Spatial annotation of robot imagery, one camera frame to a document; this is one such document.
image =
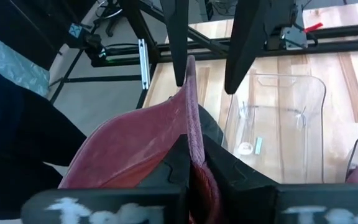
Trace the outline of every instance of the metal frame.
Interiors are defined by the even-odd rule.
[[[152,80],[155,68],[158,63],[172,62],[170,54],[161,54],[162,52],[169,52],[170,46],[168,44],[156,44],[153,37],[147,27],[146,22],[140,11],[144,11],[157,20],[164,22],[164,16],[162,10],[155,7],[148,0],[119,0],[119,4],[123,9],[124,15],[127,17],[130,25],[132,26],[138,39],[144,39],[148,46],[148,55],[151,63],[150,67],[150,80]],[[338,37],[349,37],[358,35],[358,25],[337,27],[328,29],[319,29],[311,32],[317,39],[331,39]],[[230,44],[230,38],[209,39],[205,35],[200,34],[191,27],[188,28],[188,37],[193,41],[188,42],[188,50],[204,49],[201,52],[191,53],[195,56],[196,60],[219,60],[227,57],[227,51]],[[337,52],[350,52],[358,51],[358,40],[338,40],[332,42],[321,42],[314,46],[309,44],[306,49],[298,50],[264,50],[258,57],[271,57],[282,55],[302,55],[302,54],[323,54],[323,53],[337,53]],[[60,80],[59,86],[56,92],[53,94],[51,102],[54,103],[61,92],[65,83],[74,82],[119,82],[119,81],[139,81],[141,75],[129,75],[129,76],[111,76],[111,77],[85,77],[85,78],[69,78],[75,63],[78,61],[83,50],[80,50],[72,65],[66,72],[65,76]],[[112,49],[106,50],[107,57],[123,56],[138,54],[138,47],[128,47],[123,50]],[[123,65],[138,65],[140,59],[138,57],[126,57],[126,58],[113,58],[99,60],[92,60],[92,66],[94,67],[111,67],[111,66],[123,66]],[[148,90],[142,90],[140,98],[137,104],[137,109],[143,106],[145,97]]]

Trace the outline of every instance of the wooden floor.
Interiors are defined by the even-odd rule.
[[[358,4],[305,11],[304,18],[305,27],[318,22],[322,22],[324,27],[355,25],[358,24]],[[192,27],[210,38],[229,37],[232,21],[195,24]],[[223,90],[224,67],[225,60],[197,62],[199,104],[212,114],[223,129],[232,100],[232,96],[227,95]],[[293,88],[289,84],[292,81],[285,81],[285,85],[288,85],[291,91],[278,93],[282,88],[275,86],[276,90],[269,92],[265,91],[264,87],[257,89],[254,85],[255,80],[250,81],[252,78],[246,78],[242,83],[244,89],[239,89],[235,98],[242,98],[247,102],[247,106],[237,106],[237,111],[232,110],[232,112],[239,114],[238,111],[241,108],[248,108],[248,114],[253,113],[252,119],[258,122],[250,128],[253,134],[248,133],[245,136],[250,138],[250,143],[254,143],[257,137],[262,136],[263,143],[260,157],[256,162],[243,157],[241,159],[248,164],[253,163],[250,165],[280,182],[315,182],[315,177],[319,176],[320,149],[323,145],[324,181],[343,182],[346,157],[358,138],[358,52],[257,58],[249,73],[309,76],[304,78],[309,78],[315,87],[310,87],[312,84],[305,85],[304,78],[298,78],[295,83],[300,82],[303,87]],[[326,94],[323,107],[322,141],[319,137],[321,121],[318,119],[321,102],[318,100],[319,96],[324,93],[323,83],[326,87]],[[159,64],[144,107],[165,101],[177,90],[172,64]],[[282,99],[287,99],[287,105],[284,107]],[[269,100],[274,102],[270,103],[270,106],[297,111],[298,118],[299,116],[305,117],[305,127],[300,128],[299,122],[294,120],[295,116],[284,116],[282,110],[263,112],[259,108],[255,109],[255,106],[261,106],[260,102],[262,104],[267,102],[269,105]],[[233,133],[229,134],[229,130],[227,133],[228,147],[236,148],[235,145],[238,142],[233,142],[238,140],[233,139],[245,141],[244,136],[235,137]],[[272,162],[275,162],[274,166],[266,165]],[[274,171],[277,167],[279,167],[279,173]],[[294,173],[297,167],[306,168]],[[308,180],[305,180],[305,173],[313,178],[308,177]]]

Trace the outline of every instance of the red clip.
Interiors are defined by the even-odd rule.
[[[316,25],[313,25],[311,27],[305,28],[305,33],[311,32],[311,31],[315,31],[316,29],[319,29],[320,27],[322,27],[323,24],[322,23],[317,23]]]

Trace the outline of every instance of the black metal frame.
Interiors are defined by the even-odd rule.
[[[151,62],[150,67],[150,79],[154,75],[155,68],[158,63],[172,62],[172,56],[170,54],[162,55],[162,52],[169,52],[170,46],[168,44],[157,44],[152,37],[152,34],[147,27],[146,22],[140,11],[144,11],[157,20],[165,23],[163,12],[161,9],[155,7],[148,0],[119,0],[119,4],[122,7],[124,15],[127,17],[131,27],[133,28],[138,39],[145,39],[149,51],[149,60]],[[349,37],[358,35],[358,25],[347,27],[336,27],[328,29],[319,29],[311,32],[317,39],[331,39],[339,37]],[[188,42],[188,50],[204,49],[202,52],[191,53],[195,56],[196,60],[219,60],[227,57],[227,50],[230,44],[230,38],[209,39],[198,31],[188,28],[188,37],[192,39],[192,42]],[[302,54],[323,54],[323,53],[337,53],[337,52],[350,52],[358,51],[358,40],[337,40],[332,42],[321,42],[315,46],[309,44],[306,49],[299,50],[263,50],[258,57],[271,57],[282,55],[302,55]],[[83,53],[81,50],[72,65],[66,72],[65,76],[60,80],[59,86],[56,92],[53,94],[51,102],[54,103],[58,94],[61,92],[65,83],[74,82],[118,82],[118,81],[137,81],[140,80],[140,75],[130,76],[111,76],[111,77],[85,77],[85,78],[69,78],[70,72],[73,70],[75,63],[78,61],[80,55]],[[107,57],[122,56],[138,54],[138,47],[128,47],[125,49],[111,49],[105,52]],[[113,58],[107,60],[106,58],[94,59],[92,57],[93,67],[110,67],[110,66],[123,66],[123,65],[137,65],[140,64],[139,57],[126,57],[126,58]],[[137,109],[143,106],[147,90],[143,90]]]

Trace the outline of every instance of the floor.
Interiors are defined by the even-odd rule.
[[[358,0],[312,0],[307,9],[327,6],[340,6],[344,4],[356,3]],[[159,6],[159,0],[153,0]],[[228,10],[227,14],[234,13],[234,8]],[[165,25],[153,17],[144,14],[149,29],[158,43],[163,43],[167,33]],[[230,16],[222,16],[215,13],[213,20],[230,19]],[[198,2],[190,0],[189,23],[202,22],[199,15]],[[107,24],[102,24],[96,31],[102,37],[104,45],[114,43],[137,43],[137,38],[133,33],[126,19],[122,19],[114,29],[114,36],[108,37],[104,32]],[[76,57],[78,50],[65,49],[63,60],[50,79],[50,82],[58,80],[64,76],[72,61]],[[89,58],[81,54],[80,59],[75,64],[70,73],[70,78],[76,77],[95,77],[110,75],[138,75],[140,67],[138,65],[125,67],[105,67],[93,68]],[[53,95],[58,85],[51,87],[49,98]],[[67,83],[60,92],[54,105],[64,113],[75,125],[77,125],[86,135],[89,135],[103,121],[113,118],[119,114],[134,110],[138,102],[142,87],[140,81],[136,82],[93,82],[93,83]],[[65,167],[57,167],[64,174]],[[20,220],[0,221],[0,224],[20,223]]]

